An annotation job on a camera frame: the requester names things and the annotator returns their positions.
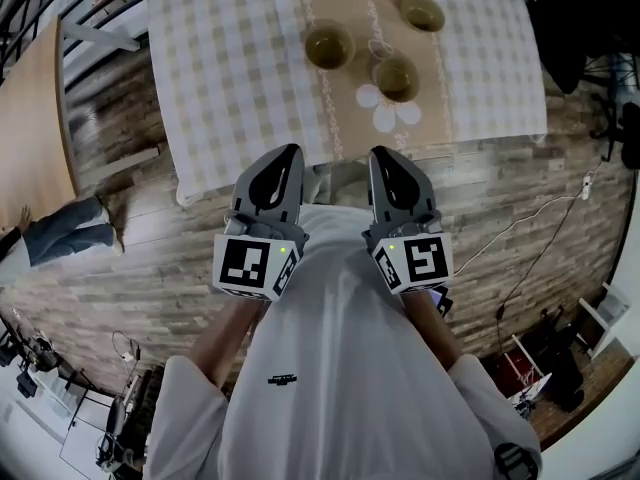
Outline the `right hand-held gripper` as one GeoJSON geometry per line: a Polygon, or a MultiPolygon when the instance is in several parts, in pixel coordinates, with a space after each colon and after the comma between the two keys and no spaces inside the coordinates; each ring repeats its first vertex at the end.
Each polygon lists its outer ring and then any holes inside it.
{"type": "Polygon", "coordinates": [[[451,235],[442,230],[428,177],[403,154],[375,146],[369,154],[375,221],[394,221],[398,211],[419,216],[394,228],[373,222],[362,235],[393,295],[423,291],[453,279],[451,235]]]}

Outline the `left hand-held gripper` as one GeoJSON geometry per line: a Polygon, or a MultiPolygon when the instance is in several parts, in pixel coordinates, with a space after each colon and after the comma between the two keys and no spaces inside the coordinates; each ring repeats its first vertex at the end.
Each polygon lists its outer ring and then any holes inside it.
{"type": "Polygon", "coordinates": [[[217,290],[264,301],[281,298],[309,239],[299,225],[304,171],[301,148],[291,143],[267,152],[239,176],[224,232],[214,241],[217,290]]]}

